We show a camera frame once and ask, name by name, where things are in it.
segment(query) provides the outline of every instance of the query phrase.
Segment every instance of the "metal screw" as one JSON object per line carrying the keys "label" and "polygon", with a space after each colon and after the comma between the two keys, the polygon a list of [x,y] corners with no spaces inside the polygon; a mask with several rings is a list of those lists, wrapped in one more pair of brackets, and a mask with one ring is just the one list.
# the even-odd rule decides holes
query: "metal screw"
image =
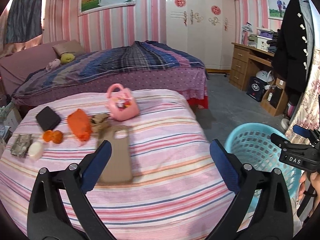
{"label": "metal screw", "polygon": [[74,171],[76,168],[78,168],[78,164],[72,163],[69,165],[69,170]]}
{"label": "metal screw", "polygon": [[251,171],[252,170],[252,166],[249,163],[246,163],[245,165],[243,165],[243,167],[247,171]]}
{"label": "metal screw", "polygon": [[278,169],[278,168],[275,168],[275,169],[274,169],[274,172],[275,172],[275,174],[278,174],[278,175],[280,175],[280,174],[281,174],[281,170],[280,170],[280,169]]}
{"label": "metal screw", "polygon": [[40,170],[39,170],[39,173],[40,174],[45,174],[47,172],[47,169],[46,168],[41,168]]}

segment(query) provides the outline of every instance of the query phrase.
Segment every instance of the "striped bedsheet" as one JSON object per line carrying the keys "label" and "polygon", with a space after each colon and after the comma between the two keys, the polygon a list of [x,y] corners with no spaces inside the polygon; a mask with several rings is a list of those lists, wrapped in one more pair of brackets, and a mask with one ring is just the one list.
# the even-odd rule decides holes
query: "striped bedsheet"
{"label": "striped bedsheet", "polygon": [[[117,239],[203,239],[234,194],[216,169],[209,143],[183,96],[171,90],[139,90],[133,95],[141,113],[123,122],[130,126],[133,183],[97,184],[87,198]],[[0,159],[0,199],[24,233],[39,169],[62,170],[95,151],[97,138],[92,136],[81,145],[70,133],[66,117],[77,108],[88,115],[104,113],[105,103],[104,93],[82,93],[38,106],[29,111],[9,140]],[[62,117],[56,129],[64,133],[64,141],[46,144],[37,162],[11,156],[9,149],[17,134],[32,133],[35,140],[41,140],[35,116],[45,106]],[[65,191],[61,197],[72,224],[81,229]]]}

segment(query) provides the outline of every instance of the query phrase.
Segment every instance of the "beige pillow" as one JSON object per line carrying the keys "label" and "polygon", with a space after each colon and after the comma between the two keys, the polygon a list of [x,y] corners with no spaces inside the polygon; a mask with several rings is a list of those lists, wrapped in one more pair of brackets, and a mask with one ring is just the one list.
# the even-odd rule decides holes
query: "beige pillow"
{"label": "beige pillow", "polygon": [[71,53],[74,56],[85,54],[84,48],[82,48],[81,44],[76,40],[59,43],[52,47],[59,57],[61,57],[63,53]]}

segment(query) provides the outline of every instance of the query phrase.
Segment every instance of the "pink headboard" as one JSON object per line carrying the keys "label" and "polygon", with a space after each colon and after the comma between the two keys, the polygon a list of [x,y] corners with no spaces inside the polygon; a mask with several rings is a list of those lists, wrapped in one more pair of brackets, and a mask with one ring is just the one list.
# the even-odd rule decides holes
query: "pink headboard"
{"label": "pink headboard", "polygon": [[16,52],[0,59],[0,75],[7,94],[12,93],[22,85],[29,74],[45,68],[57,58],[52,46],[64,41],[41,44]]}

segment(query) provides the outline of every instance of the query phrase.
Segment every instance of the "white round object on floor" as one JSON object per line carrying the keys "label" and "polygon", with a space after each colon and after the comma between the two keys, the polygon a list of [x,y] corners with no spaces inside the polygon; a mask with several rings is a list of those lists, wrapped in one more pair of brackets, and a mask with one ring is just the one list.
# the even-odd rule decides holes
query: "white round object on floor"
{"label": "white round object on floor", "polygon": [[281,120],[281,126],[284,130],[287,131],[287,129],[289,128],[289,120],[288,119],[282,119]]}
{"label": "white round object on floor", "polygon": [[28,155],[33,160],[37,161],[41,158],[41,156],[43,154],[43,149],[44,149],[44,147],[41,142],[34,142],[29,147]]}

